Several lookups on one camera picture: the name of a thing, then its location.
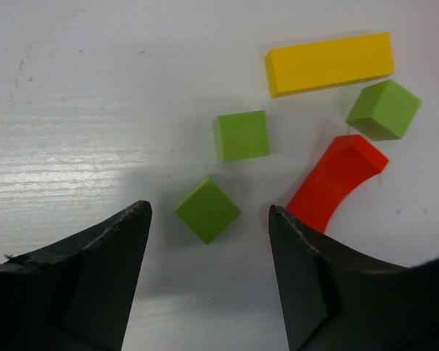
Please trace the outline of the green wood cube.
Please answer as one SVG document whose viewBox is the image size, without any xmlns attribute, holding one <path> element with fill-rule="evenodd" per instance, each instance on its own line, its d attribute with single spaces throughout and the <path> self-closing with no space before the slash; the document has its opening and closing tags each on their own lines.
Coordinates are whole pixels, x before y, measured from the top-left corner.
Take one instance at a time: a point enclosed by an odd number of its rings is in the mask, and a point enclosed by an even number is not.
<svg viewBox="0 0 439 351">
<path fill-rule="evenodd" d="M 217 156 L 221 162 L 271 154 L 264 110 L 217 116 L 213 120 L 213 130 Z"/>
<path fill-rule="evenodd" d="M 176 215 L 205 244 L 213 242 L 241 215 L 241 209 L 209 177 L 176 207 Z"/>
<path fill-rule="evenodd" d="M 400 140 L 420 107 L 416 95 L 389 79 L 363 88 L 346 122 L 370 140 Z"/>
</svg>

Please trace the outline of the yellow long wood block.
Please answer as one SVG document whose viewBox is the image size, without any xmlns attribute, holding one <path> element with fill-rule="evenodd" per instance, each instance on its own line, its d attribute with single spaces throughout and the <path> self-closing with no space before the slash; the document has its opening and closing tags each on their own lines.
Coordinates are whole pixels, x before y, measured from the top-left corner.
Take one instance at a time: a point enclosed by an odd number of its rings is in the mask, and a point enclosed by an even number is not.
<svg viewBox="0 0 439 351">
<path fill-rule="evenodd" d="M 390 33 L 365 34 L 271 49 L 265 56 L 272 98 L 394 73 Z"/>
</svg>

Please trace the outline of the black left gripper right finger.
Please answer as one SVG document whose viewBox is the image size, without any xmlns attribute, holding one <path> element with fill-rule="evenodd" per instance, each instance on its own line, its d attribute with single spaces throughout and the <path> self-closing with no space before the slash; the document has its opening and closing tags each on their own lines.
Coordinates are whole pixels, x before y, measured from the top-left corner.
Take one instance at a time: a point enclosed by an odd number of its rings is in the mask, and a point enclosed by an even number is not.
<svg viewBox="0 0 439 351">
<path fill-rule="evenodd" d="M 439 257 L 387 263 L 275 205 L 269 235 L 291 350 L 439 350 Z"/>
</svg>

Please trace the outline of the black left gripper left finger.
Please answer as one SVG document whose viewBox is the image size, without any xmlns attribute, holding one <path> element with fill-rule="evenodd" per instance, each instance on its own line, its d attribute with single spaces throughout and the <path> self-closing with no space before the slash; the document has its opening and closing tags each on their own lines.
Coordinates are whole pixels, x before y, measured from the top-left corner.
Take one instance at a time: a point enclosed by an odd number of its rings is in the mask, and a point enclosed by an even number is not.
<svg viewBox="0 0 439 351">
<path fill-rule="evenodd" d="M 0 350 L 120 350 L 149 237 L 140 200 L 0 264 Z"/>
</svg>

